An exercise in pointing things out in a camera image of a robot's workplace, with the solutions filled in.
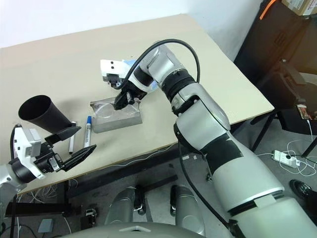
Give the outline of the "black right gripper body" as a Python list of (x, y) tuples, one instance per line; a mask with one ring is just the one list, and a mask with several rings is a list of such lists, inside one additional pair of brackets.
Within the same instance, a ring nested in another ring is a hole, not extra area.
[(134, 97), (134, 99), (138, 99), (138, 100), (142, 100), (147, 95), (147, 93), (145, 91), (138, 88), (133, 83), (127, 83), (123, 87), (123, 91), (126, 93), (130, 93)]

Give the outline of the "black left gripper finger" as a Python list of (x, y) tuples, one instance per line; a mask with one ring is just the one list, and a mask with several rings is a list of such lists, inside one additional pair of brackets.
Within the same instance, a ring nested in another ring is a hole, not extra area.
[(72, 137), (76, 132), (78, 132), (81, 129), (80, 126), (71, 126), (67, 127), (55, 134), (51, 134), (50, 136), (45, 138), (45, 141), (49, 145), (54, 145), (60, 141), (64, 141), (70, 137)]
[(82, 148), (74, 153), (67, 161), (62, 163), (61, 169), (65, 172), (83, 162), (96, 149), (96, 144)]

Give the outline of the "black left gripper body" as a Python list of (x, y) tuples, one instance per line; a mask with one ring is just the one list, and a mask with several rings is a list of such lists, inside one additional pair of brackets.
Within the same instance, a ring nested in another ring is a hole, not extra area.
[(53, 145), (60, 142), (58, 135), (50, 135), (45, 138), (45, 142), (41, 144), (40, 154), (36, 156), (35, 165), (44, 174), (66, 170), (65, 163), (62, 161), (58, 153), (53, 150)]

